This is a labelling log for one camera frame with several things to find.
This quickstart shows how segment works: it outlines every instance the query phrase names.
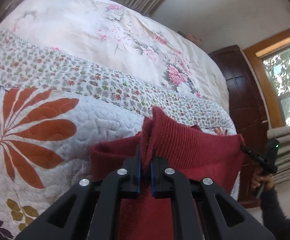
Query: hand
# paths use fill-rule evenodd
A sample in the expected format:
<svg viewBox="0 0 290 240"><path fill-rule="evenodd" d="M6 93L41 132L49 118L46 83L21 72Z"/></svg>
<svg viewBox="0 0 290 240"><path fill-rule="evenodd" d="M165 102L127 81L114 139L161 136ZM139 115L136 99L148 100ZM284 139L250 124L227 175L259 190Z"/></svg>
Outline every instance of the hand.
<svg viewBox="0 0 290 240"><path fill-rule="evenodd" d="M256 189L261 185L261 181L266 182L265 191L269 191L272 187L274 187L274 181L272 175L260 176L262 169L257 168L253 174L252 178L252 189Z"/></svg>

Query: metal screw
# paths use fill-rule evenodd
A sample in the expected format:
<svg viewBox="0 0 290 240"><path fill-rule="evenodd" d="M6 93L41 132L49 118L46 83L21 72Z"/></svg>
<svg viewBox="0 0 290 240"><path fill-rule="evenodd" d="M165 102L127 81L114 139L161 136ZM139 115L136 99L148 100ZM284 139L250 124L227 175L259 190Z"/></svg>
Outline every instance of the metal screw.
<svg viewBox="0 0 290 240"><path fill-rule="evenodd" d="M125 175L125 174L127 174L127 169L119 169L119 170L117 171L117 174L118 174L118 175Z"/></svg>
<svg viewBox="0 0 290 240"><path fill-rule="evenodd" d="M172 169L172 168L167 168L167 169L165 170L165 173L168 174L168 175L172 175L172 174L175 173L175 170Z"/></svg>
<svg viewBox="0 0 290 240"><path fill-rule="evenodd" d="M203 183L205 185L211 185L211 184L213 184L213 180L211 178L204 178Z"/></svg>
<svg viewBox="0 0 290 240"><path fill-rule="evenodd" d="M87 186L89 184L89 180L88 179L81 179L79 184L83 187Z"/></svg>

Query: white bedsheet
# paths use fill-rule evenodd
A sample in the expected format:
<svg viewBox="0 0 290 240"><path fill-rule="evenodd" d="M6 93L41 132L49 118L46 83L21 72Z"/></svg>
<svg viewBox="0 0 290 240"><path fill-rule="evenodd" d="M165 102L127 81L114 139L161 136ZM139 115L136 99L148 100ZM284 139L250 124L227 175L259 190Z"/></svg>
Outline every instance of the white bedsheet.
<svg viewBox="0 0 290 240"><path fill-rule="evenodd" d="M215 62L174 31L109 0L25 0L0 24L38 46L131 74L229 112Z"/></svg>

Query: orange flower pattern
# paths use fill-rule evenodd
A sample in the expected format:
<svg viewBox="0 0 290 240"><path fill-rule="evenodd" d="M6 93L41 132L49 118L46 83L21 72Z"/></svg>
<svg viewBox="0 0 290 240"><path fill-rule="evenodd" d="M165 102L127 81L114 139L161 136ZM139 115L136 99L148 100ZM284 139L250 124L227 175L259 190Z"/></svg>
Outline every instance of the orange flower pattern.
<svg viewBox="0 0 290 240"><path fill-rule="evenodd" d="M44 188L39 175L28 160L45 169L52 169L64 160L52 150L28 143L26 139L61 141L72 137L76 133L76 125L73 122L51 119L73 109L79 99L60 98L45 102L32 109L18 122L17 118L21 117L24 111L47 100L51 94L51 90L47 90L34 95L35 91L36 88L12 88L5 93L0 113L0 154L4 155L6 172L12 181L15 180L16 169L29 185Z"/></svg>
<svg viewBox="0 0 290 240"><path fill-rule="evenodd" d="M216 127L213 129L213 132L217 135L225 136L227 135L227 129L224 130L223 127Z"/></svg>

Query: person's arm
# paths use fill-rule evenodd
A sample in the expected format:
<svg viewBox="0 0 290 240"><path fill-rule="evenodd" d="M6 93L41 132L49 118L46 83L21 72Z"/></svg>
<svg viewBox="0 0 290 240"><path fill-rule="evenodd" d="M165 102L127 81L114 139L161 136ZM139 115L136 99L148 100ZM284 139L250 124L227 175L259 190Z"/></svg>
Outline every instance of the person's arm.
<svg viewBox="0 0 290 240"><path fill-rule="evenodd" d="M263 212L264 226L273 233L277 240L286 239L290 235L290 219L287 219L279 205L277 192L275 191L272 176L259 176L260 170L256 169L252 188L259 187L261 181L265 181L265 191L261 194L261 209Z"/></svg>

